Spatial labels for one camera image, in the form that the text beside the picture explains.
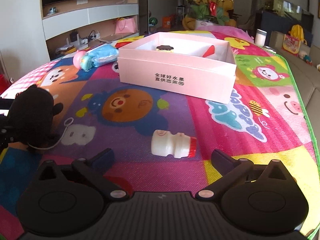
door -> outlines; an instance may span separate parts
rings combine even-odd
[[[149,34],[149,2],[139,0],[139,32],[140,35]]]

pink ball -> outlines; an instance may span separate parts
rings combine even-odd
[[[77,50],[77,53],[73,57],[73,65],[75,65],[77,69],[81,69],[80,60],[85,54],[86,52],[84,50]]]

ribbed black surface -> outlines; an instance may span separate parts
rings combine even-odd
[[[113,203],[91,228],[66,237],[27,233],[21,240],[306,240],[299,232],[263,237],[228,224],[216,206],[193,199],[189,192],[136,192],[123,203]]]

black plush toy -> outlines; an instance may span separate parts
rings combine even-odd
[[[62,110],[63,104],[54,104],[48,91],[32,85],[13,100],[7,117],[0,119],[0,126],[12,127],[15,141],[41,147],[59,139],[51,133],[51,127],[53,116]]]

red ribbon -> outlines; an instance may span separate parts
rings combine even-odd
[[[217,16],[217,4],[215,2],[209,2],[209,9],[211,16]]]

